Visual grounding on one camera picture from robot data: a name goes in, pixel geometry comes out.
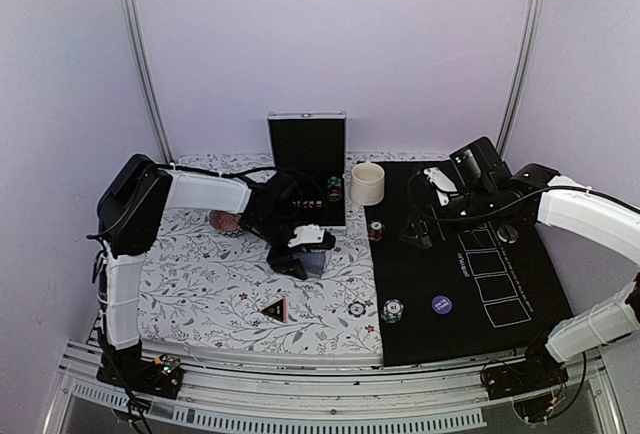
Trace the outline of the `red black moved chip stack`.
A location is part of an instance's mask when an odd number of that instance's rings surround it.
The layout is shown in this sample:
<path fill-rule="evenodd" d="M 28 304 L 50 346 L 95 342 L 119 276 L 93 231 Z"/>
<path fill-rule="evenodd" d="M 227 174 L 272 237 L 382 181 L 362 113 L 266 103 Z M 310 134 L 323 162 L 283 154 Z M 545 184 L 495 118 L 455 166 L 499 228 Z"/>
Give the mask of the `red black moved chip stack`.
<path fill-rule="evenodd" d="M 371 242 L 379 242 L 384 238 L 385 226 L 380 221 L 372 221 L 368 228 L 368 238 Z"/>

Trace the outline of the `purple small blind button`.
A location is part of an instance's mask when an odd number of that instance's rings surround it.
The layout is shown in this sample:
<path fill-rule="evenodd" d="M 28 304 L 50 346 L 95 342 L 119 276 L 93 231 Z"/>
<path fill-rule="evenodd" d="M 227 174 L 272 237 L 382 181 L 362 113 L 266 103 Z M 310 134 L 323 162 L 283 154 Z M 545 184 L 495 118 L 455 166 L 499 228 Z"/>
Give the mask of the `purple small blind button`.
<path fill-rule="evenodd" d="M 452 311 L 453 303 L 445 295 L 437 295 L 431 301 L 432 310 L 438 315 L 447 315 Z"/>

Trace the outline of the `blue green moved chip stack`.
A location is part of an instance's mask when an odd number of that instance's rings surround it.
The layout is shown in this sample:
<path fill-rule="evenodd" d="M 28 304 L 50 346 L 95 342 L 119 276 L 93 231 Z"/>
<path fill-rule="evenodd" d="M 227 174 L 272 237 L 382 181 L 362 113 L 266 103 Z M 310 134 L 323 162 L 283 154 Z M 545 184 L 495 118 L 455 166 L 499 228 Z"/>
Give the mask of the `blue green moved chip stack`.
<path fill-rule="evenodd" d="M 388 299 L 384 305 L 381 314 L 381 319 L 385 324 L 398 323 L 404 313 L 404 305 L 398 299 Z"/>

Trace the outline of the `clear dealer button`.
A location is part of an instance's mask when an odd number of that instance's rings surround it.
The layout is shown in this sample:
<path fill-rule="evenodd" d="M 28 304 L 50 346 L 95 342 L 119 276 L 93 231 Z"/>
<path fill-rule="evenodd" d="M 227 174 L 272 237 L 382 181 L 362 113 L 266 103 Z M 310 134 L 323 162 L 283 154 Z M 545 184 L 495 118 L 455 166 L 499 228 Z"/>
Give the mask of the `clear dealer button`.
<path fill-rule="evenodd" d="M 499 240 L 506 244 L 514 244 L 518 240 L 518 231 L 509 224 L 502 224 L 497 229 Z"/>

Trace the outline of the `single blue ten chip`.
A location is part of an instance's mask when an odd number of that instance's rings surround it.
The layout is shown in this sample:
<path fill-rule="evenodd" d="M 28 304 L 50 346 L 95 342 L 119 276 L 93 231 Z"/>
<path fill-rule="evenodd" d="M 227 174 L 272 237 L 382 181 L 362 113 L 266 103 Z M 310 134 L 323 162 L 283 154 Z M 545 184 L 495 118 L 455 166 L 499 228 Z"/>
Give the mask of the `single blue ten chip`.
<path fill-rule="evenodd" d="M 353 317 L 361 317 L 366 312 L 366 306 L 360 302 L 353 302 L 348 306 L 348 312 Z"/>

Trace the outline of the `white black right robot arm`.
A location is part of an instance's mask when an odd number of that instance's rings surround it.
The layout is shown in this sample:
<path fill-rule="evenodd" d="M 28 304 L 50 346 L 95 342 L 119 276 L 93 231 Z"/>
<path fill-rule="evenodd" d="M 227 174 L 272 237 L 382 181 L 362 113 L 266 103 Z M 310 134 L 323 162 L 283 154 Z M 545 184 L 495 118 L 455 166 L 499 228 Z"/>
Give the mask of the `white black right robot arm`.
<path fill-rule="evenodd" d="M 639 261 L 639 210 L 559 171 L 531 163 L 511 172 L 496 147 L 480 137 L 449 157 L 454 174 L 416 169 L 406 183 L 408 201 L 427 223 L 472 228 L 512 217 L 577 234 L 633 263 Z M 529 350 L 517 381 L 537 390 L 578 354 L 616 342 L 639 329 L 639 281 L 589 310 L 559 322 Z"/>

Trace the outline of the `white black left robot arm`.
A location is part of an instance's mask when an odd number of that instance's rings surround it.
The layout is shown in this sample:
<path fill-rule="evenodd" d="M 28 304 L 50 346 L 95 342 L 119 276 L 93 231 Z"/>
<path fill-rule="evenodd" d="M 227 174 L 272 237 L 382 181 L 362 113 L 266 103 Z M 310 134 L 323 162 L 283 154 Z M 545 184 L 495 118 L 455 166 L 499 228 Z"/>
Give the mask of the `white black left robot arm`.
<path fill-rule="evenodd" d="M 98 285 L 102 334 L 117 351 L 108 364 L 128 388 L 148 380 L 148 366 L 131 351 L 140 343 L 138 305 L 140 279 L 147 252 L 153 247 L 169 210 L 219 211 L 236 215 L 239 227 L 265 241 L 267 262 L 279 273 L 305 280 L 307 253 L 328 251 L 336 239 L 325 227 L 298 218 L 302 183 L 313 180 L 291 169 L 270 168 L 264 182 L 250 171 L 215 173 L 161 165 L 143 154 L 133 155 L 97 205 L 101 249 L 93 279 Z"/>

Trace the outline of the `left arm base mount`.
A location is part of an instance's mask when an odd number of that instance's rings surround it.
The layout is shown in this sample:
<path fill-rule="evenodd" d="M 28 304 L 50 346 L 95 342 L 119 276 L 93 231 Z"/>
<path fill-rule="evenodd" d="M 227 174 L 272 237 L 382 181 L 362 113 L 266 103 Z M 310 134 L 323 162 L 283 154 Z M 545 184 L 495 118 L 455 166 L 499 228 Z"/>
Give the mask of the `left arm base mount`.
<path fill-rule="evenodd" d="M 161 354 L 145 360 L 141 343 L 122 350 L 104 347 L 96 375 L 96 379 L 105 384 L 172 400 L 178 397 L 183 377 L 179 358 Z"/>

